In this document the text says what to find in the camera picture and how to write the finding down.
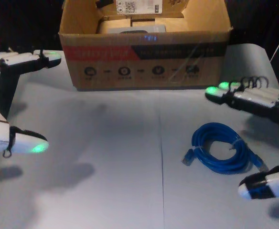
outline white table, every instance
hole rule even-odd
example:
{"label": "white table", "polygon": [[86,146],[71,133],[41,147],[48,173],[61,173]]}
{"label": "white table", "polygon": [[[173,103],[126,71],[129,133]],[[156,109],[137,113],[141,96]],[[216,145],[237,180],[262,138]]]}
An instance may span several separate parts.
{"label": "white table", "polygon": [[[263,49],[230,46],[222,79],[252,74],[278,87]],[[181,163],[194,131],[221,122],[270,168],[279,164],[276,124],[217,106],[204,90],[80,93],[63,58],[58,67],[21,76],[8,120],[42,133],[50,148],[0,156],[0,229],[279,228],[279,198],[238,196],[255,167],[227,176],[197,159]],[[211,150],[225,158],[233,153],[227,149],[214,143]]]}

